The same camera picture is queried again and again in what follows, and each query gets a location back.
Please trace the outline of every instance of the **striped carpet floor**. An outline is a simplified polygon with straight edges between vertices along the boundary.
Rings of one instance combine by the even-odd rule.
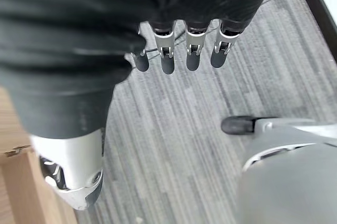
[[[337,121],[337,67],[305,0],[265,0],[221,69],[210,56],[186,69],[185,36],[176,69],[165,75],[156,52],[150,69],[118,85],[108,118],[104,188],[80,224],[235,223],[235,190],[250,137],[229,137],[229,115]],[[176,35],[184,30],[177,23]],[[155,42],[150,27],[142,25]]]

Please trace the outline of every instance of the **wooden surface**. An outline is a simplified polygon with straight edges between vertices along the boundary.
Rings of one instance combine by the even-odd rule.
[[[1,167],[0,167],[0,224],[15,224]]]
[[[176,33],[184,27],[177,24]],[[337,121],[337,66],[305,0],[265,0],[221,69],[210,66],[215,24],[201,65],[150,69],[117,86],[108,119],[104,184],[80,224],[234,224],[241,158],[250,137],[222,133],[229,115]],[[155,47],[148,26],[147,48]]]
[[[0,154],[29,144],[27,133],[20,125],[7,92],[0,87]]]
[[[35,153],[2,165],[15,224],[77,224],[74,211],[47,186]]]

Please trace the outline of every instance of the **white robot part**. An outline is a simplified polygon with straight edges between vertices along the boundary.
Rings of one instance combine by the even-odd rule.
[[[74,209],[84,210],[98,198],[102,183],[102,131],[82,137],[48,139],[31,135],[45,181]]]

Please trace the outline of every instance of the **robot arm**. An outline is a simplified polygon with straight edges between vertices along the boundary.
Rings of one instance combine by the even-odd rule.
[[[263,0],[0,0],[0,84],[31,135],[45,180],[75,209],[102,186],[102,134],[114,86],[148,68],[149,21],[166,74],[174,70],[174,23],[186,22],[187,67],[220,19],[211,63],[220,67]]]

